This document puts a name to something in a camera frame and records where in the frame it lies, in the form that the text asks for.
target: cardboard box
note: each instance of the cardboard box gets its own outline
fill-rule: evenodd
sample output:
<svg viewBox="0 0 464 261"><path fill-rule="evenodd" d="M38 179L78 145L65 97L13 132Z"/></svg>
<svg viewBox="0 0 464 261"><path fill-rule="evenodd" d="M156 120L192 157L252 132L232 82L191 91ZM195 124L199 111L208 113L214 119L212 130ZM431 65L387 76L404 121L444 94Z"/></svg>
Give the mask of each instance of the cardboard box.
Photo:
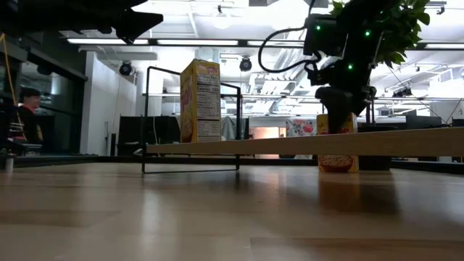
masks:
<svg viewBox="0 0 464 261"><path fill-rule="evenodd" d="M328 135L328 115L318 115L318 135ZM340 133L356 133L356 115L350 114L341 127ZM358 156L319 155L319 171L336 173L356 173L359 171Z"/></svg>
<svg viewBox="0 0 464 261"><path fill-rule="evenodd" d="M219 64L194 59L181 73L181 142L220 137Z"/></svg>

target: nutrition facts label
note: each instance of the nutrition facts label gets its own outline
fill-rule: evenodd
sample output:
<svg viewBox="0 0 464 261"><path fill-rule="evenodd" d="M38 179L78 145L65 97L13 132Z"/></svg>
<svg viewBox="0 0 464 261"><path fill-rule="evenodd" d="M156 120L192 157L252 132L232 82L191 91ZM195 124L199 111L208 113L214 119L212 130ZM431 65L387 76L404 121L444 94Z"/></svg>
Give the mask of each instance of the nutrition facts label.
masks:
<svg viewBox="0 0 464 261"><path fill-rule="evenodd" d="M219 76L198 75L197 79L196 118L199 141L220 141Z"/></svg>

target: security camera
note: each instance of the security camera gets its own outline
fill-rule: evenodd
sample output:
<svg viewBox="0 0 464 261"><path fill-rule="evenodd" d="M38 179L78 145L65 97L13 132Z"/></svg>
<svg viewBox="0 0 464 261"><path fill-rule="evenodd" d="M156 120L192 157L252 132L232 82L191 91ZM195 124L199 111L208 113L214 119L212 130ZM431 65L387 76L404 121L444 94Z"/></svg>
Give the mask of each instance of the security camera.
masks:
<svg viewBox="0 0 464 261"><path fill-rule="evenodd" d="M252 61L249 60L249 57L243 57L240 62L240 71L248 72L252 69Z"/></svg>
<svg viewBox="0 0 464 261"><path fill-rule="evenodd" d="M123 65L119 68L119 73L124 76L131 76L134 73L131 61L124 61Z"/></svg>

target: black metal frame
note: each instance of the black metal frame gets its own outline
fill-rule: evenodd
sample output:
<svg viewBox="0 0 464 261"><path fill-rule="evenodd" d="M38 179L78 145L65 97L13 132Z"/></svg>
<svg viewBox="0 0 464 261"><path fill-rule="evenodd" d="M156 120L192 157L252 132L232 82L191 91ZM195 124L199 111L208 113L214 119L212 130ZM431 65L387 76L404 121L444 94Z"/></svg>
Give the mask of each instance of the black metal frame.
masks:
<svg viewBox="0 0 464 261"><path fill-rule="evenodd" d="M149 103L149 83L150 83L150 70L158 70L160 72L164 73L170 73L174 75L181 75L179 72L175 72L172 70L167 70L155 66L150 66L146 69L146 84L145 84L145 110L144 110L144 116L142 117L142 131L141 131L141 148L142 148L142 159L141 159L141 164L142 164L142 175L145 174L160 174L160 173L198 173L198 172L211 172L211 171L238 171L240 170L240 155L236 155L236 160L235 160L235 169L227 169L227 170L191 170L191 171L151 171L147 172L145 169L145 164L146 164L146 142L145 142L145 122L148 117L148 103ZM237 111L236 111L236 140L241 139L241 89L240 87L233 86L231 84L227 83L220 83L222 86L229 87L229 88L234 88L237 91L237 94L235 95L237 98Z"/></svg>

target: ceiling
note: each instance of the ceiling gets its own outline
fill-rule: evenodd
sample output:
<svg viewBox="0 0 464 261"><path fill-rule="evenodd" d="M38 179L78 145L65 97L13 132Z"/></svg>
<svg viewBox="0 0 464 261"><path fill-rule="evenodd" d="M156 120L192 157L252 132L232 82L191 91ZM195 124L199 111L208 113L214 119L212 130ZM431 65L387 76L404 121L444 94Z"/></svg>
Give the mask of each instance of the ceiling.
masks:
<svg viewBox="0 0 464 261"><path fill-rule="evenodd" d="M464 43L464 4L462 0L448 0L445 12L436 14L436 9L427 9L431 15L431 24L423 26L420 37L429 42L463 42ZM218 14L218 4L223 14ZM279 0L268 7L249 7L249 0L232 1L158 1L150 0L134 7L138 12L153 12L164 15L164 22L145 32L141 38L232 38L232 39L264 39L277 29L299 27L305 21L308 5L303 0ZM328 13L331 5L326 9L315 9L313 12ZM82 38L74 32L62 32L68 38ZM89 38L115 37L102 35L97 31L84 32ZM280 38L299 40L304 39L301 33L290 33ZM169 70L181 71L195 57L199 48L159 47L159 46L105 46L96 50L99 57L108 65L120 65L118 57L124 54L156 53L157 66ZM240 60L220 59L221 80L249 85L252 93L278 94L281 89L290 90L291 95L314 95L317 87L311 86L309 80L301 73L301 67L280 75L266 75L262 73L257 63L257 49L253 48L216 48L219 54L237 54L239 57L250 57L253 68L250 72L241 72ZM391 97L392 90L399 87L399 81L408 84L413 93L426 96L431 79L439 78L441 73L450 68L464 67L464 51L409 51L407 61L394 68L394 74L384 65L379 65L372 73L371 85L378 89L378 96ZM269 68L282 68L303 59L301 50L297 49L266 49L263 53L263 63ZM133 65L143 69L144 63L133 61ZM264 85L264 81L253 86L255 78L271 77L287 80L285 83L271 82ZM173 88L179 85L175 77L166 75L165 87ZM276 101L278 108L286 106L283 100ZM244 112L254 112L253 104L246 107ZM300 105L293 107L290 112L305 110Z"/></svg>

